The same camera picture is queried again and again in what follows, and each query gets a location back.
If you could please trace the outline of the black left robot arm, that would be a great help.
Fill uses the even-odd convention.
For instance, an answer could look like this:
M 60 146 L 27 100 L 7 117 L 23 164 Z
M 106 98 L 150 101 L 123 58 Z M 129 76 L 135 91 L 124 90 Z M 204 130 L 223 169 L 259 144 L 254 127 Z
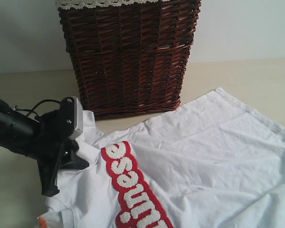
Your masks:
M 59 193 L 59 170 L 83 170 L 89 162 L 79 157 L 76 138 L 83 133 L 83 108 L 77 97 L 57 101 L 59 108 L 43 115 L 35 109 L 10 107 L 0 99 L 0 146 L 37 161 L 41 194 Z

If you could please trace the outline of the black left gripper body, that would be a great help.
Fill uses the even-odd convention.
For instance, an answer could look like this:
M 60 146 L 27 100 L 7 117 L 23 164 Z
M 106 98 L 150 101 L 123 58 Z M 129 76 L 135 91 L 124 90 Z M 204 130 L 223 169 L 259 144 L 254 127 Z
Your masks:
M 36 132 L 32 136 L 17 141 L 11 151 L 38 161 L 43 153 L 50 153 L 49 150 L 60 142 L 65 143 L 68 138 L 60 135 L 58 110 L 37 116 L 34 123 L 37 124 Z

